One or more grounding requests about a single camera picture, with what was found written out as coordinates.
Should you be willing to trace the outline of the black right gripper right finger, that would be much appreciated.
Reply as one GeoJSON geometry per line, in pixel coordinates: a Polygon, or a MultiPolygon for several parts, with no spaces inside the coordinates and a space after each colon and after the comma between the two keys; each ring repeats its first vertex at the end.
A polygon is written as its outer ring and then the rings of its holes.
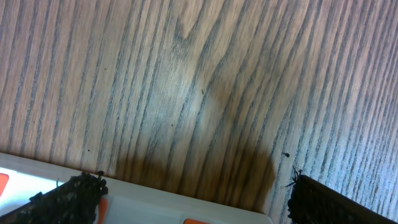
{"type": "Polygon", "coordinates": [[[288,217],[298,224],[397,224],[293,169],[288,217]]]}

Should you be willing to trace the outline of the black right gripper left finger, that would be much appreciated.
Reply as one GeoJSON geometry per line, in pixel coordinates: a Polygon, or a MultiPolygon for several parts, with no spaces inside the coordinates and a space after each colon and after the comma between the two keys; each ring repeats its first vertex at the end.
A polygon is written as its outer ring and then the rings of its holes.
{"type": "Polygon", "coordinates": [[[91,224],[96,221],[96,207],[108,193],[101,170],[82,172],[46,194],[37,193],[29,203],[1,216],[2,224],[91,224]]]}

